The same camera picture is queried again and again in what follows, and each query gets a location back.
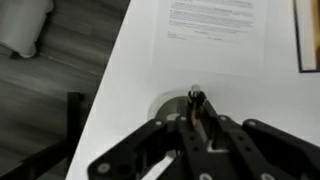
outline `paper sheet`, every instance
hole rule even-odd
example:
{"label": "paper sheet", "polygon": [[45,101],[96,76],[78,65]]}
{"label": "paper sheet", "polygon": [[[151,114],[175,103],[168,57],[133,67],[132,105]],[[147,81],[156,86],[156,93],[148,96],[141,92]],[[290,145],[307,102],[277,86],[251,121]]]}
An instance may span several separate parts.
{"label": "paper sheet", "polygon": [[259,72],[266,0],[159,0],[157,10],[152,63],[236,75]]}

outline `screw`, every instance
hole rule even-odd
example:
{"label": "screw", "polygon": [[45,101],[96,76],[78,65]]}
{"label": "screw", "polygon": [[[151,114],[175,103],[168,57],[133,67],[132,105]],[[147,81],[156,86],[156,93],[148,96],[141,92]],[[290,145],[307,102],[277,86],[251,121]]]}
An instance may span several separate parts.
{"label": "screw", "polygon": [[196,98],[197,96],[199,96],[200,92],[201,92],[201,89],[200,89],[199,85],[195,84],[191,87],[191,97],[192,98]]}
{"label": "screw", "polygon": [[261,174],[261,180],[276,180],[271,174],[263,173]]}
{"label": "screw", "polygon": [[161,121],[157,121],[157,122],[156,122],[156,125],[157,125],[157,126],[161,126],[161,124],[162,124]]}
{"label": "screw", "polygon": [[220,119],[221,119],[222,121],[228,120],[227,117],[225,117],[225,116],[221,116]]}
{"label": "screw", "polygon": [[254,121],[250,121],[249,124],[250,124],[251,126],[256,126],[256,125],[257,125],[257,123],[254,122]]}
{"label": "screw", "polygon": [[199,180],[213,180],[210,174],[208,173],[202,173],[199,176]]}
{"label": "screw", "polygon": [[110,170],[109,163],[102,163],[98,166],[98,173],[100,173],[100,174],[107,173],[109,170]]}

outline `gray floor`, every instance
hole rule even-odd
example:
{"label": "gray floor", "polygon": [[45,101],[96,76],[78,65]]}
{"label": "gray floor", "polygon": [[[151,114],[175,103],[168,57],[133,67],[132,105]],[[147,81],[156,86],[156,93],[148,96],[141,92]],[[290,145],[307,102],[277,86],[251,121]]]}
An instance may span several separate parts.
{"label": "gray floor", "polygon": [[[0,55],[0,173],[65,137],[66,95],[90,109],[128,0],[55,0],[32,59]],[[64,179],[62,162],[41,179]]]}

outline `wooden floor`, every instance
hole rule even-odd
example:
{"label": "wooden floor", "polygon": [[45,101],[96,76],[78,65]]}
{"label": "wooden floor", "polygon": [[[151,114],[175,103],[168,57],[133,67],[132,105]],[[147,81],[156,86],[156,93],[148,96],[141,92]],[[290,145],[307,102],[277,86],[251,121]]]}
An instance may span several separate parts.
{"label": "wooden floor", "polygon": [[[0,174],[65,137],[67,92],[90,109],[128,0],[55,0],[32,59],[0,55]],[[41,179],[64,179],[66,162]]]}

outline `white table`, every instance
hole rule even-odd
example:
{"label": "white table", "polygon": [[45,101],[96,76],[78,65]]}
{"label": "white table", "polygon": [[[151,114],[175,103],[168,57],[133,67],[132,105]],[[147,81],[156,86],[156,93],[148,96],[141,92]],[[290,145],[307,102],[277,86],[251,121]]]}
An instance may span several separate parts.
{"label": "white table", "polygon": [[320,74],[299,74],[292,0],[269,0],[265,67],[254,78],[152,66],[156,0],[132,0],[67,179],[147,121],[151,103],[199,84],[220,114],[256,118],[320,145]]}

